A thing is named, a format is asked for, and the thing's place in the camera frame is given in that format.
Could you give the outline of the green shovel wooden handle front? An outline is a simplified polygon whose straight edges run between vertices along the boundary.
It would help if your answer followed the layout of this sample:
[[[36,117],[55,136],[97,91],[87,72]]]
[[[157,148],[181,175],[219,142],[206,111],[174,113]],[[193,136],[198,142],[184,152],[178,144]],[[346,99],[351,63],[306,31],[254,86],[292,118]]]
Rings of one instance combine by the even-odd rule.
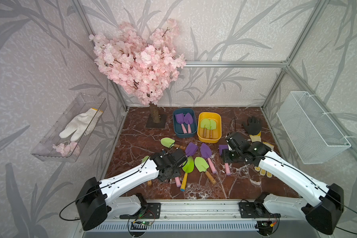
[[[210,120],[208,118],[204,118],[200,123],[200,127],[203,129],[202,137],[206,138],[207,137],[207,130],[210,127]]]

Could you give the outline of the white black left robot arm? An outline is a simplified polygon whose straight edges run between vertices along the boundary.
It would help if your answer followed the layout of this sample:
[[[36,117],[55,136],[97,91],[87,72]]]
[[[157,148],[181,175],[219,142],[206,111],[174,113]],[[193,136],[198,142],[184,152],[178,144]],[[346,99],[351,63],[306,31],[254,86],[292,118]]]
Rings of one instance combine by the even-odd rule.
[[[178,177],[186,162],[187,156],[182,149],[172,153],[161,151],[117,176],[100,181],[95,177],[88,179],[75,201],[83,230],[90,231],[111,216],[135,215],[146,206],[145,199],[140,195],[121,196],[149,180],[166,181]]]

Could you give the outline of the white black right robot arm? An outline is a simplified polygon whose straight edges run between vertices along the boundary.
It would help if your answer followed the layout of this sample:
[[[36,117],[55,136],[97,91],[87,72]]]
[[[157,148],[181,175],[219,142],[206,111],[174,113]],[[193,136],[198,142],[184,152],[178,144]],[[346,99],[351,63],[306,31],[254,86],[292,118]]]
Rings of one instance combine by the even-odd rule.
[[[226,136],[227,160],[253,164],[284,182],[299,198],[264,192],[254,201],[258,215],[287,215],[306,220],[317,231],[332,235],[343,212],[344,190],[337,184],[327,185],[298,170],[262,142],[249,143],[239,132]]]

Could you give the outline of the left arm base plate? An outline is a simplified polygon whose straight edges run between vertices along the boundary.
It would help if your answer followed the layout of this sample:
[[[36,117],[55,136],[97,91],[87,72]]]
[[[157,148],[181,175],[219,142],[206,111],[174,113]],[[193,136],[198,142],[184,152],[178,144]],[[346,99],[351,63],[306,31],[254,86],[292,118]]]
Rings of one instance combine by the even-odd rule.
[[[161,203],[147,203],[143,205],[134,215],[121,215],[120,219],[159,219]]]

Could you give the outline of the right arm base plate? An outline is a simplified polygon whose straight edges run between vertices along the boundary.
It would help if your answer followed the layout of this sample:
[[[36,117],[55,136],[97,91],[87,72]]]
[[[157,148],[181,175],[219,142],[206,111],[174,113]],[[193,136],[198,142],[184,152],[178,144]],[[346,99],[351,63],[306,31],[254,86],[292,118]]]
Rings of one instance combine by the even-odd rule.
[[[280,214],[269,213],[265,208],[256,207],[254,202],[242,200],[239,202],[239,212],[241,218],[246,219],[279,219]]]

